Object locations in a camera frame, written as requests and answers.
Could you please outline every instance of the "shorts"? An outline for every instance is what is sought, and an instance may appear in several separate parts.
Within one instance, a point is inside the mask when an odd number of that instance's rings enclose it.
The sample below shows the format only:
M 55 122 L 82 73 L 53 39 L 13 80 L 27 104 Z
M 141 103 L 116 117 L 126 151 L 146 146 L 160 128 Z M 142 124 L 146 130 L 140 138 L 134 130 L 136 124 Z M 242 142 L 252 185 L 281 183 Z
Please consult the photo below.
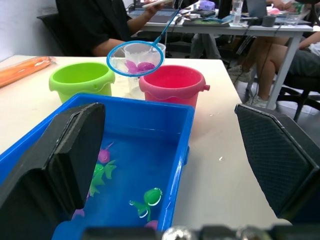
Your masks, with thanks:
M 310 52 L 310 50 L 298 49 L 295 52 L 289 74 L 302 77 L 318 77 L 320 78 L 320 56 Z

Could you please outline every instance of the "desk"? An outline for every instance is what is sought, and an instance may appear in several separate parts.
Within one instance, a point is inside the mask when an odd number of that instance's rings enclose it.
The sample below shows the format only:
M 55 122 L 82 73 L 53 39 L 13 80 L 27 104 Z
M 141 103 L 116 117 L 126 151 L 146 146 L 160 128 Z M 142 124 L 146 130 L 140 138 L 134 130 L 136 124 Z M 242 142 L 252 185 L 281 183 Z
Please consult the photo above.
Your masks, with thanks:
M 207 26 L 192 27 L 192 26 L 183 26 L 182 24 L 183 24 L 183 21 L 181 21 L 174 27 L 174 24 L 172 23 L 167 31 L 169 33 L 173 30 L 174 32 L 177 32 L 177 33 L 223 34 L 223 35 L 240 35 L 240 36 L 246 33 L 247 36 L 290 38 L 285 59 L 276 77 L 276 81 L 273 85 L 273 88 L 268 100 L 268 104 L 266 106 L 268 109 L 272 109 L 277 101 L 281 87 L 285 82 L 285 78 L 287 76 L 292 59 L 296 53 L 296 50 L 298 49 L 298 45 L 303 32 L 313 31 L 313 28 L 307 25 L 297 25 L 296 27 L 281 26 L 280 28 L 279 26 L 274 26 L 274 27 L 251 26 L 247 30 L 247 27 L 232 25 L 232 23 L 230 24 L 230 26 L 227 26 L 227 27 L 207 27 Z M 148 22 L 142 30 L 161 32 L 164 29 L 165 25 L 166 25 L 165 23 Z
M 0 68 L 27 58 L 13 56 L 0 63 Z M 48 87 L 54 70 L 72 63 L 105 60 L 57 57 L 57 64 L 0 88 L 0 153 L 61 105 L 58 94 Z M 208 224 L 266 228 L 287 223 L 276 218 L 250 168 L 234 113 L 241 101 L 222 61 L 166 59 L 165 64 L 195 68 L 211 85 L 209 92 L 199 93 L 173 224 L 197 229 Z M 117 76 L 112 94 L 124 97 L 128 93 L 128 79 Z

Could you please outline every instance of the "pink bucket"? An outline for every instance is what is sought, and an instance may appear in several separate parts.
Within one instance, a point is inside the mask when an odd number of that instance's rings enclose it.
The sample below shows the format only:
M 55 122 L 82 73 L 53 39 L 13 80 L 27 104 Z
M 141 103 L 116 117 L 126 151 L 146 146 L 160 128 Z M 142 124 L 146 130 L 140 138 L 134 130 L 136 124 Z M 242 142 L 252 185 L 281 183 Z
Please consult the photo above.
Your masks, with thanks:
M 142 76 L 139 86 L 147 101 L 186 104 L 194 108 L 198 93 L 210 89 L 201 72 L 178 65 L 164 65 Z

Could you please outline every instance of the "hand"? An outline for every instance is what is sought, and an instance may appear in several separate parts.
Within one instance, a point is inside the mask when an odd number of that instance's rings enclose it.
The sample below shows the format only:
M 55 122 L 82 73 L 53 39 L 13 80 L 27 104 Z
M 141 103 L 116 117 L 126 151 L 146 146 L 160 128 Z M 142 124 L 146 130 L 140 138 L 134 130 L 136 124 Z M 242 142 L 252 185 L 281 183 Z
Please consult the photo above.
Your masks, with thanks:
M 153 1 L 147 0 L 145 4 L 150 4 Z M 144 16 L 147 17 L 148 19 L 151 19 L 158 11 L 164 8 L 164 4 L 158 4 L 154 6 L 150 6 L 144 10 Z
M 281 0 L 273 0 L 273 7 L 279 9 L 280 11 L 288 10 L 291 7 L 292 2 L 287 2 L 284 4 Z

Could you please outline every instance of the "laptop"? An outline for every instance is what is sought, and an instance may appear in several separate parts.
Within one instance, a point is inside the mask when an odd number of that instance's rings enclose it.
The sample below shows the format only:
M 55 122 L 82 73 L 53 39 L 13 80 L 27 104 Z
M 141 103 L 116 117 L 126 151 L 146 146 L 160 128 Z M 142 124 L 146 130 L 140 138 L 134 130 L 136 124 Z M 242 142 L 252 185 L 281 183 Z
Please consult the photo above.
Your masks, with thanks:
M 268 15 L 266 0 L 246 0 L 248 13 L 250 17 L 263 18 Z M 285 24 L 286 18 L 284 16 L 277 16 L 275 19 L 275 25 Z M 299 25 L 308 25 L 310 22 L 299 20 Z
M 143 14 L 145 9 L 142 7 L 145 5 L 144 0 L 134 0 L 133 1 L 133 11 L 131 11 L 128 15 L 131 18 L 135 18 Z M 175 10 L 171 5 L 165 5 L 162 10 L 158 11 L 149 21 L 149 23 L 167 23 L 173 14 L 175 13 Z

